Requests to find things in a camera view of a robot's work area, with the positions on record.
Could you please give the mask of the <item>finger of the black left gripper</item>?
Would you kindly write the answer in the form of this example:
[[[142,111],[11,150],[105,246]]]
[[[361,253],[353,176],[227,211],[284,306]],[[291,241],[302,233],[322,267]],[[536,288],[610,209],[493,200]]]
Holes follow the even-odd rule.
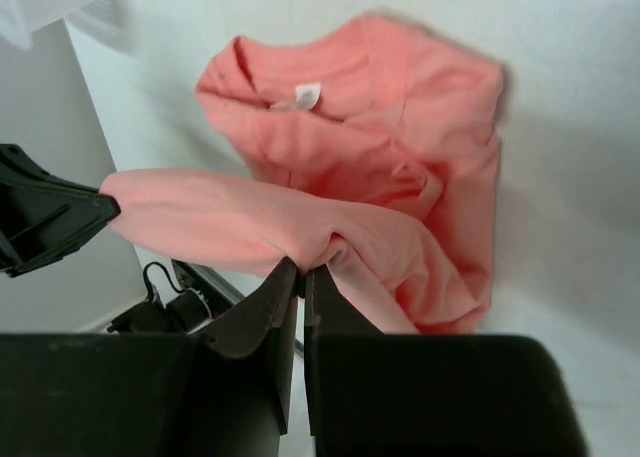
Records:
[[[1,272],[15,278],[77,252],[120,214],[110,196],[1,146]]]

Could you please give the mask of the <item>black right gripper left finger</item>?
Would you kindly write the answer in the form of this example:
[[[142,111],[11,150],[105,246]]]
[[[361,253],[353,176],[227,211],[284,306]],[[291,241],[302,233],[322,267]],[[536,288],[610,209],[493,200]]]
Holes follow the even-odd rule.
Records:
[[[5,456],[274,456],[288,429],[299,273],[192,333],[5,334]]]

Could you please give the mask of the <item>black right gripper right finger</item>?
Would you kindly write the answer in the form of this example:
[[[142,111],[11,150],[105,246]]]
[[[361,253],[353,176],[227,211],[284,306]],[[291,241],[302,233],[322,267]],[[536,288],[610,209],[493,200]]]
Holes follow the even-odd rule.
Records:
[[[304,284],[305,383],[320,456],[584,456],[561,371],[537,340],[385,334],[326,267]]]

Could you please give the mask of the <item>salmon pink t-shirt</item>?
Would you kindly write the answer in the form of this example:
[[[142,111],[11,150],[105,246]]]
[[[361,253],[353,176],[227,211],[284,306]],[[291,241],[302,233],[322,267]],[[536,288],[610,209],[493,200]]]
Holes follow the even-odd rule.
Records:
[[[195,94],[250,176],[117,172],[128,241],[257,276],[326,266],[387,333],[471,333],[491,301],[502,65],[358,15],[309,43],[233,38]]]

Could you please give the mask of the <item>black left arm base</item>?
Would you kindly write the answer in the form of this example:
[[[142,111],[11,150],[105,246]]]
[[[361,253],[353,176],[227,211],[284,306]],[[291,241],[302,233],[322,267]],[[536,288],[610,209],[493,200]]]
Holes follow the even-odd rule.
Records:
[[[173,296],[164,300],[150,277],[150,270],[158,268],[164,274]],[[142,272],[146,289],[144,299],[113,318],[106,331],[110,334],[127,333],[187,333],[191,334],[205,325],[212,323],[220,315],[212,315],[209,301],[193,288],[183,287],[173,267],[153,261],[148,263]]]

